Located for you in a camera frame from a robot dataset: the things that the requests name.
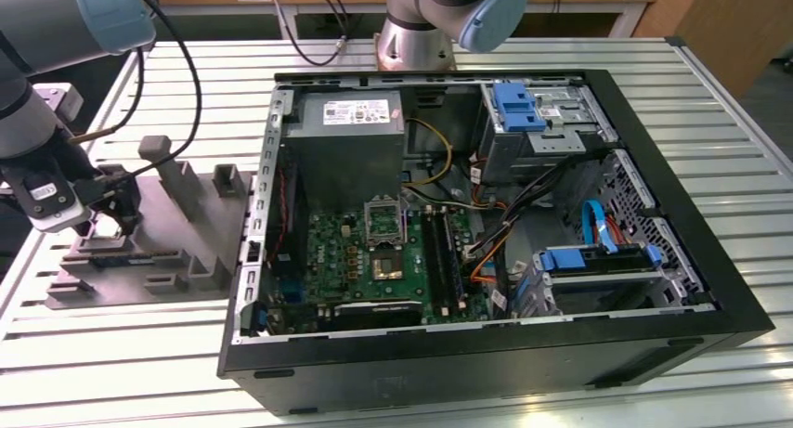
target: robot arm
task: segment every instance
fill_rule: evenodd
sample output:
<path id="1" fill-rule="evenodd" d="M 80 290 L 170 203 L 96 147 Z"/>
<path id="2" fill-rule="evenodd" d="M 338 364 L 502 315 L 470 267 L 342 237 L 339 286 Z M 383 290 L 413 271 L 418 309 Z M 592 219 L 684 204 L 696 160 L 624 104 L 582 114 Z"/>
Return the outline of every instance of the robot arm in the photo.
<path id="1" fill-rule="evenodd" d="M 377 47 L 381 69 L 453 69 L 451 39 L 471 52 L 490 52 L 509 38 L 525 9 L 526 0 L 389 0 Z"/>
<path id="2" fill-rule="evenodd" d="M 114 203 L 95 188 L 83 188 L 90 201 L 78 197 L 78 186 L 110 173 L 96 170 L 82 147 L 68 143 L 72 134 L 26 78 L 119 55 L 154 38 L 140 0 L 0 0 L 0 179 L 42 231 L 84 222 L 87 203 L 124 221 L 119 205 L 130 208 L 134 201 L 118 194 Z"/>

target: orange wire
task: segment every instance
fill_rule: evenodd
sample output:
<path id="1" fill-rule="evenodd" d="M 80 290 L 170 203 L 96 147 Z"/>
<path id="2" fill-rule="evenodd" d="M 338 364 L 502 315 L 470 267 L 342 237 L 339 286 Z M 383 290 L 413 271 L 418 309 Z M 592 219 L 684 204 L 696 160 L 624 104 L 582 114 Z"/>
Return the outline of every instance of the orange wire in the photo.
<path id="1" fill-rule="evenodd" d="M 620 226 L 617 225 L 617 221 L 614 221 L 614 218 L 609 216 L 606 218 L 606 223 L 609 224 L 609 228 L 612 229 L 612 231 L 614 233 L 614 238 L 617 239 L 617 243 L 625 244 L 626 243 L 625 235 L 622 234 L 622 230 L 620 229 Z"/>
<path id="2" fill-rule="evenodd" d="M 488 202 L 480 201 L 480 199 L 477 198 L 478 193 L 480 193 L 480 184 L 475 184 L 474 189 L 471 190 L 471 202 L 474 203 L 474 205 L 478 205 L 481 207 L 488 207 L 488 205 L 490 205 L 490 204 Z M 496 203 L 496 208 L 501 208 L 502 210 L 506 210 L 508 205 L 504 202 L 498 201 Z"/>
<path id="3" fill-rule="evenodd" d="M 489 282 L 489 283 L 496 284 L 497 281 L 496 281 L 496 278 L 492 278 L 492 277 L 474 277 L 474 278 L 471 278 L 471 282 Z"/>
<path id="4" fill-rule="evenodd" d="M 482 270 L 482 267 L 485 266 L 485 263 L 488 263 L 488 260 L 493 258 L 493 255 L 496 254 L 496 252 L 498 251 L 498 248 L 505 245 L 505 242 L 508 242 L 508 237 L 509 237 L 509 233 L 505 235 L 505 237 L 498 241 L 498 243 L 493 246 L 492 250 L 488 252 L 488 254 L 485 255 L 485 258 L 482 258 L 482 261 L 480 261 L 480 264 L 477 265 L 475 269 L 474 269 L 474 273 L 471 274 L 471 281 L 475 281 L 477 278 L 485 278 L 485 277 L 480 277 L 480 271 Z"/>

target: aluminum table surface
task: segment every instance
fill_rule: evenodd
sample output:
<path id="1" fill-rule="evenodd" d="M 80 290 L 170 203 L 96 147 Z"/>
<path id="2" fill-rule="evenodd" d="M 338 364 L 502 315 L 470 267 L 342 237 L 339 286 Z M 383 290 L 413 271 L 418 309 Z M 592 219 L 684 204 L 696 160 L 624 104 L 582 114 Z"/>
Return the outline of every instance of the aluminum table surface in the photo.
<path id="1" fill-rule="evenodd" d="M 374 70 L 371 42 L 353 42 L 313 68 L 285 42 L 190 44 L 204 87 L 198 139 L 184 153 L 199 172 L 217 163 L 255 170 L 273 75 Z M 326 56 L 330 41 L 306 42 Z M 226 301 L 52 311 L 46 288 L 74 235 L 31 234 L 0 286 L 0 426 L 725 426 L 793 422 L 793 176 L 791 163 L 688 49 L 664 40 L 521 39 L 461 69 L 608 69 L 700 210 L 773 317 L 777 330 L 700 357 L 634 388 L 426 405 L 278 420 L 215 376 Z M 95 120 L 130 106 L 128 61 Z M 147 58 L 146 96 L 130 125 L 95 143 L 95 162 L 142 166 L 138 141 L 179 145 L 194 117 L 194 86 L 179 48 Z"/>

